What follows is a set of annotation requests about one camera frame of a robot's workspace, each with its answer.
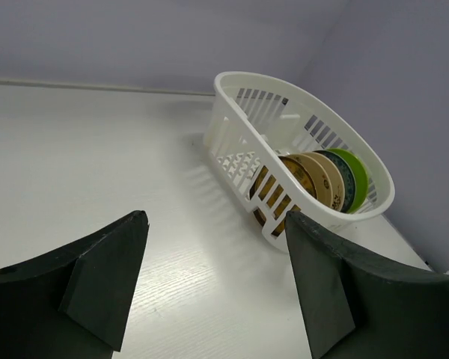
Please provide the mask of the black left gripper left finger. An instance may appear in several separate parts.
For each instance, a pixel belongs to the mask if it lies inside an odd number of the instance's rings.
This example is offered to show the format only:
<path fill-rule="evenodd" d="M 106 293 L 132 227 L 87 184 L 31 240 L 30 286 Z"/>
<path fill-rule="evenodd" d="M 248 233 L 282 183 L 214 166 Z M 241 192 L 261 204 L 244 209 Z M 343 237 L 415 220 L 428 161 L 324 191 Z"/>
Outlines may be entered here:
<path fill-rule="evenodd" d="M 0 269 L 0 358 L 120 352 L 147 244 L 146 212 Z"/>

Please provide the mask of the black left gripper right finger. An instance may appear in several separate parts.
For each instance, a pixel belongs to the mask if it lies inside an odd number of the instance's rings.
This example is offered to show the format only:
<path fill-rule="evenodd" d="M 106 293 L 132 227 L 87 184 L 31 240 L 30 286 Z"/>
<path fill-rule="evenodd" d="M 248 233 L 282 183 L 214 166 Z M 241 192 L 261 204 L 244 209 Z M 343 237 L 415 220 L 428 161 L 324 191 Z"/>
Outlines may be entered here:
<path fill-rule="evenodd" d="M 287 247 L 313 358 L 449 358 L 449 274 L 370 251 L 300 212 Z"/>

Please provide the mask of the beige floral plate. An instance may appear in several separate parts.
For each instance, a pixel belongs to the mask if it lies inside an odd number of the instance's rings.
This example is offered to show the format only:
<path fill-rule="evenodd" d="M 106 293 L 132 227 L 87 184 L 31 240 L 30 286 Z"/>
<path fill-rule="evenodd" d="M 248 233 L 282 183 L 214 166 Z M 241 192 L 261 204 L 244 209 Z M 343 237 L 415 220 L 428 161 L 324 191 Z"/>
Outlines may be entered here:
<path fill-rule="evenodd" d="M 299 154 L 298 157 L 305 166 L 305 169 L 311 175 L 311 179 L 314 181 L 318 201 L 331 208 L 333 191 L 327 173 L 320 163 L 310 156 L 310 153 L 302 153 Z"/>

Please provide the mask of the blue patterned plate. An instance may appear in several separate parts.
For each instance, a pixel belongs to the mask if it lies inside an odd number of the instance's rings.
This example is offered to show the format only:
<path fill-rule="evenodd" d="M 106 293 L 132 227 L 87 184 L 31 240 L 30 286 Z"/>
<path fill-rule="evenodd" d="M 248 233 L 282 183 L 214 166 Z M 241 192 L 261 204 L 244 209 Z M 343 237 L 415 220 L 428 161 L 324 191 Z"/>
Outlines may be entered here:
<path fill-rule="evenodd" d="M 343 206 L 340 211 L 343 213 L 349 213 L 353 201 L 355 199 L 355 191 L 356 191 L 355 177 L 352 173 L 351 167 L 342 157 L 340 157 L 336 153 L 333 153 L 328 150 L 318 150 L 317 153 L 322 154 L 327 159 L 331 160 L 332 163 L 340 171 L 340 175 L 344 183 L 344 199 L 343 199 Z"/>

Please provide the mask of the cream plate with dark mark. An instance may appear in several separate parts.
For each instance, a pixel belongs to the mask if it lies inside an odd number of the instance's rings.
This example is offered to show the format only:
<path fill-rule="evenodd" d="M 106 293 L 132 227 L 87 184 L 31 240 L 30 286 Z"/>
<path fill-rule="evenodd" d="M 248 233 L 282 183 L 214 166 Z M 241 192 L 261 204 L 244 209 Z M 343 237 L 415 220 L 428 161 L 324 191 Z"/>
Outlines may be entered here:
<path fill-rule="evenodd" d="M 338 167 L 331 159 L 323 154 L 311 152 L 310 156 L 316 159 L 327 173 L 333 191 L 331 208 L 342 212 L 345 200 L 345 184 Z"/>

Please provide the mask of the green plate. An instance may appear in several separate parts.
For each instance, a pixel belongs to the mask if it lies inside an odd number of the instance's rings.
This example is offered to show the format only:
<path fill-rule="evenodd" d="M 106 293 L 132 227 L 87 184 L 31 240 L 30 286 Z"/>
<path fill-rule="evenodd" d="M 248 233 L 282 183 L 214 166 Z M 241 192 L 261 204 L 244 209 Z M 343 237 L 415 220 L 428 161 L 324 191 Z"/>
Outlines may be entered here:
<path fill-rule="evenodd" d="M 340 156 L 352 171 L 355 180 L 355 197 L 348 213 L 354 213 L 364 203 L 369 189 L 369 176 L 364 163 L 354 153 L 348 150 L 330 148 L 328 151 Z"/>

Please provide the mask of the yellow patterned plate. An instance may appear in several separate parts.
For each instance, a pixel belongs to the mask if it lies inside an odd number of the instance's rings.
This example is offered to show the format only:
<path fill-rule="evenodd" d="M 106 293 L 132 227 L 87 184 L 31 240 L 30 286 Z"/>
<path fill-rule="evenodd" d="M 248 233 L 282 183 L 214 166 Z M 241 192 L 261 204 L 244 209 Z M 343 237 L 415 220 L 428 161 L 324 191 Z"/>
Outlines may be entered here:
<path fill-rule="evenodd" d="M 289 156 L 280 156 L 279 159 L 284 163 L 284 165 L 287 167 L 287 169 L 291 172 L 291 174 L 297 179 L 301 187 L 306 190 L 307 193 L 309 193 L 313 198 L 317 199 L 317 193 L 316 188 L 314 185 L 313 180 L 311 179 L 311 176 L 309 173 L 304 169 L 304 167 L 299 164 L 296 160 L 291 159 Z M 257 178 L 251 185 L 251 188 L 249 190 L 249 196 L 253 197 L 256 190 L 262 183 L 265 175 L 268 173 L 268 168 L 266 166 L 263 166 L 261 170 L 259 171 L 259 174 L 257 175 Z M 262 200 L 265 196 L 269 193 L 269 190 L 275 183 L 274 176 L 271 176 L 266 181 L 265 186 L 263 189 L 258 193 L 258 197 Z M 271 207 L 274 205 L 276 200 L 279 198 L 279 196 L 282 194 L 283 188 L 281 185 L 278 185 L 276 190 L 273 191 L 271 197 L 268 199 L 267 206 Z M 287 208 L 287 206 L 290 204 L 290 197 L 288 195 L 285 195 L 282 201 L 278 204 L 278 207 L 274 211 L 274 217 L 278 218 L 284 210 Z"/>

